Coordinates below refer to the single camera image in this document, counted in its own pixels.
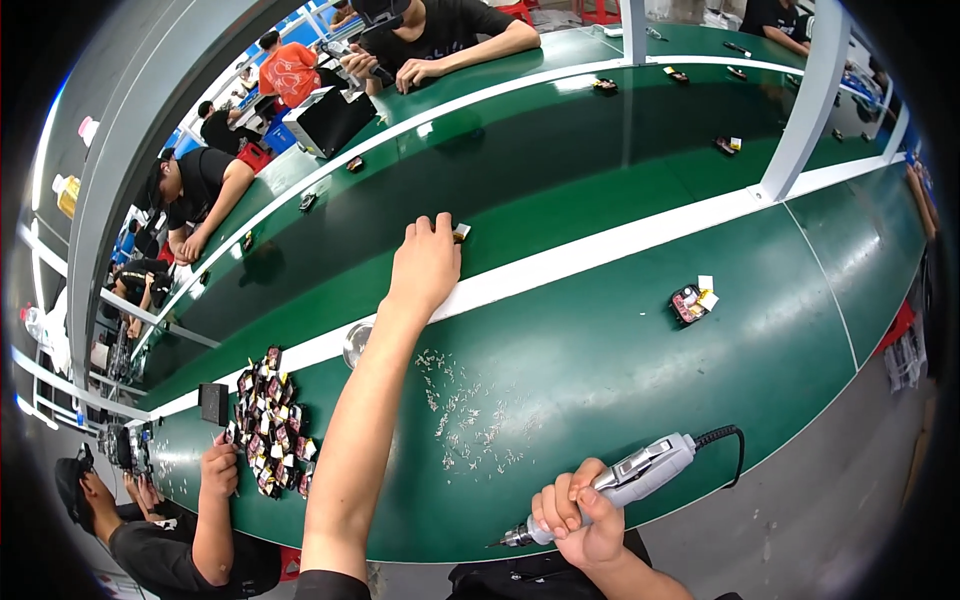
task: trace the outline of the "white pillar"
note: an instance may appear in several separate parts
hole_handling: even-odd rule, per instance
[[[629,64],[647,61],[647,10],[644,0],[620,2],[620,24],[623,27],[623,58]]]
[[[890,140],[887,141],[887,147],[883,149],[883,161],[890,162],[894,159],[894,155],[897,153],[897,148],[900,147],[900,143],[903,141],[903,134],[906,133],[906,126],[910,123],[910,111],[906,107],[906,103],[900,105],[900,114],[897,115],[897,125],[894,126],[894,130],[890,132]]]
[[[847,59],[850,23],[850,16],[837,0],[817,3],[810,56],[797,102],[763,179],[747,188],[758,202],[779,202],[786,197],[820,139]]]

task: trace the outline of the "black pants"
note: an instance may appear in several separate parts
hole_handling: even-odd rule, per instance
[[[636,529],[624,534],[623,545],[653,567]],[[492,563],[458,564],[447,579],[458,600],[472,595],[489,598],[491,592],[510,600],[605,600],[600,589],[559,550]]]

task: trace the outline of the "power cord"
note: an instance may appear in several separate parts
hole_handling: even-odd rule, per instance
[[[725,427],[719,427],[713,431],[708,431],[702,436],[697,436],[693,439],[693,442],[697,445],[696,451],[700,451],[700,448],[704,447],[707,444],[713,444],[717,440],[722,440],[728,436],[735,435],[740,439],[740,459],[736,463],[736,475],[733,476],[733,481],[721,488],[721,490],[726,490],[727,488],[732,488],[736,485],[736,482],[740,480],[740,473],[743,472],[743,451],[746,446],[746,442],[743,438],[743,432],[740,431],[740,428],[736,425],[727,425]]]

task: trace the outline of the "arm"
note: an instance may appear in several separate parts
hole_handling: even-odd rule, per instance
[[[236,446],[221,433],[200,457],[200,498],[193,564],[212,586],[225,586],[233,567],[233,534],[228,498],[237,487]]]
[[[390,292],[337,400],[306,506],[300,570],[367,580],[367,534],[390,454],[403,376],[420,332],[460,277],[450,214],[418,218],[394,256]]]
[[[447,73],[466,66],[510,56],[517,52],[540,47],[540,34],[526,23],[514,20],[502,34],[484,40],[479,44],[454,52],[442,59],[409,59],[396,72],[396,87],[400,93],[410,91],[411,86],[420,85],[427,77],[442,77]]]
[[[206,219],[180,247],[183,260],[193,263],[200,258],[200,252],[204,250],[206,240],[210,239],[210,235],[237,206],[240,197],[244,195],[251,183],[253,183],[253,169],[249,164],[243,160],[235,159],[227,166],[224,171],[220,195],[217,196],[216,202],[210,209],[210,214],[206,215]]]
[[[591,482],[606,469],[586,459],[563,473],[531,501],[534,520],[553,531],[564,558],[587,575],[608,600],[693,600],[683,585],[660,573],[623,545],[623,510],[613,507]],[[583,527],[581,511],[593,521]]]
[[[810,51],[803,44],[797,43],[790,36],[776,27],[764,25],[763,34],[767,36],[767,39],[773,39],[776,43],[783,46],[787,50],[794,52],[795,54],[799,54],[802,57],[807,57],[810,55]]]

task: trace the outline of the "worker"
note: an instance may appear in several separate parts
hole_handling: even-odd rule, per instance
[[[124,487],[142,511],[121,516],[109,488],[86,459],[60,458],[57,492],[70,519],[99,539],[110,556],[142,588],[161,600],[249,598],[279,581],[279,546],[230,529],[228,498],[236,489],[236,446],[224,434],[200,457],[198,513],[161,501],[146,479]]]
[[[170,293],[170,286],[173,285],[173,278],[167,275],[169,268],[170,265],[165,260],[155,258],[132,260],[114,272],[110,291],[130,304],[136,304],[140,310],[149,309],[151,304],[159,308]],[[111,321],[120,316],[119,309],[106,302],[100,312]],[[127,315],[124,319],[129,325],[127,337],[134,339],[140,337],[140,328],[143,323],[133,315]]]
[[[434,228],[419,217],[394,255],[390,289],[324,434],[307,500],[296,600],[370,600],[367,535],[403,377],[420,333],[460,278],[461,246],[454,245],[450,225],[449,213],[437,215]],[[644,562],[637,544],[625,545],[623,511],[589,485],[604,468],[587,459],[531,500],[537,523],[557,536],[561,557],[514,560],[514,572],[534,575],[521,580],[502,562],[460,565],[450,575],[449,600],[692,600],[684,586]],[[593,524],[583,524],[580,510]]]
[[[803,23],[798,23],[799,19],[797,0],[750,0],[740,31],[772,39],[791,52],[807,57],[810,37]]]
[[[260,64],[260,93],[279,96],[289,108],[296,108],[310,92],[319,88],[320,74],[314,70],[317,53],[299,42],[284,44],[276,29],[257,42],[267,53]]]
[[[396,29],[380,29],[350,44],[352,54],[340,59],[350,75],[367,81],[371,96],[383,88],[371,73],[378,64],[406,94],[424,80],[466,66],[540,47],[540,34],[482,0],[353,0],[353,7],[373,20],[384,12],[401,14]],[[490,36],[478,41],[477,35]]]
[[[200,136],[210,148],[222,150],[231,156],[237,156],[243,147],[249,143],[260,141],[262,135],[246,127],[231,129],[229,121],[239,119],[243,110],[236,108],[217,110],[213,103],[204,100],[198,108],[200,118],[204,123],[200,126]]]
[[[357,11],[353,9],[353,6],[351,6],[347,0],[334,2],[333,8],[336,9],[336,12],[330,17],[330,29],[333,31],[337,31],[344,25],[347,25],[350,20],[357,16]]]
[[[178,265],[196,262],[210,235],[253,183],[253,169],[216,148],[196,148],[179,159],[156,160],[137,205],[167,213],[167,241]],[[196,224],[190,230],[188,223]]]

